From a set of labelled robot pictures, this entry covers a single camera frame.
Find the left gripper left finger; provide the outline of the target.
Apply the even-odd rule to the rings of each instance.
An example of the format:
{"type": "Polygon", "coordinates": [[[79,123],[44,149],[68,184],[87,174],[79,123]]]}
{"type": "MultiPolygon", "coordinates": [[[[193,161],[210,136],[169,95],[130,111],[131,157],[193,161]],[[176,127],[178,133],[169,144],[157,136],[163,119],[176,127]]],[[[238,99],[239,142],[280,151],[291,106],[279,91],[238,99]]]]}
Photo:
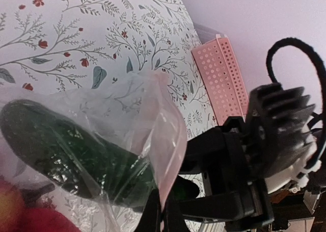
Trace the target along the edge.
{"type": "Polygon", "coordinates": [[[159,232],[161,231],[161,223],[162,213],[159,191],[153,190],[137,225],[137,232],[159,232]]]}

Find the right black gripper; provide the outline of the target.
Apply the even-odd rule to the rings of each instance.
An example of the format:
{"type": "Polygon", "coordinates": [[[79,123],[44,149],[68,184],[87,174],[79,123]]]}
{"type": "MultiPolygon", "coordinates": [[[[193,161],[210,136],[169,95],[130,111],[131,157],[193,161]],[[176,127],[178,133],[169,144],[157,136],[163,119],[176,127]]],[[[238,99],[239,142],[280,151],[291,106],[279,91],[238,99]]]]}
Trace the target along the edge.
{"type": "Polygon", "coordinates": [[[303,87],[279,83],[250,93],[245,118],[228,117],[187,142],[180,174],[202,174],[205,197],[178,202],[187,220],[270,222],[265,179],[303,153],[303,127],[314,110],[303,87]]]}

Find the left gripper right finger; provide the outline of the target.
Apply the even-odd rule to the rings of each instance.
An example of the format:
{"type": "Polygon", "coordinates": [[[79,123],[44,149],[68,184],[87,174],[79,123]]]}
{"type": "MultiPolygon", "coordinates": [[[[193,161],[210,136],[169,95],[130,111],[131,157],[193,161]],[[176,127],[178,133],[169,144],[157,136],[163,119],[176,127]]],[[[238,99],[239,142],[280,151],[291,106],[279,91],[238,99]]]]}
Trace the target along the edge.
{"type": "Polygon", "coordinates": [[[163,210],[162,230],[169,232],[186,232],[188,227],[180,211],[177,200],[170,193],[163,210]]]}

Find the clear zip top bag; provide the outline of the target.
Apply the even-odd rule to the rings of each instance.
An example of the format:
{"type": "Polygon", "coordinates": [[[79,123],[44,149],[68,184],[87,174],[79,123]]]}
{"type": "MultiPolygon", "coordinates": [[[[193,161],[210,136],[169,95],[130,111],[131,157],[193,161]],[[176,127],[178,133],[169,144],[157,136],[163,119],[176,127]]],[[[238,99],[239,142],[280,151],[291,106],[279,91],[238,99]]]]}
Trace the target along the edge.
{"type": "Polygon", "coordinates": [[[186,127],[164,73],[44,95],[1,89],[1,231],[161,230],[186,127]]]}

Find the green fake cucumber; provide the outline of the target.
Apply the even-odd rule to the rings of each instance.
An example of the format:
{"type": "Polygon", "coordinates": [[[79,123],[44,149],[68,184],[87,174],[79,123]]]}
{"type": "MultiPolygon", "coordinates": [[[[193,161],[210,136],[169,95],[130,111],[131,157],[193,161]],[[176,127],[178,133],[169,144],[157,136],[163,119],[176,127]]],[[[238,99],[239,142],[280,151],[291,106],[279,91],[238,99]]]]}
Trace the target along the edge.
{"type": "Polygon", "coordinates": [[[15,155],[63,190],[141,212],[156,184],[147,159],[27,99],[5,104],[1,133],[15,155]]]}

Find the red yellow fake mango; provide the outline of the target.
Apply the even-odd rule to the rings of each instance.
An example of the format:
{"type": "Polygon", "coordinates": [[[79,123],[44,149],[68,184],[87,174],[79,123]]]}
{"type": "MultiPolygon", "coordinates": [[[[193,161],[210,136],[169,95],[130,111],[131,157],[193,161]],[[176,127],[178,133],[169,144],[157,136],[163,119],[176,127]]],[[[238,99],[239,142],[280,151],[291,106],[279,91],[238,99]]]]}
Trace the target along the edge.
{"type": "Polygon", "coordinates": [[[20,189],[1,177],[1,231],[80,231],[54,208],[37,206],[38,199],[54,189],[52,183],[20,189]]]}

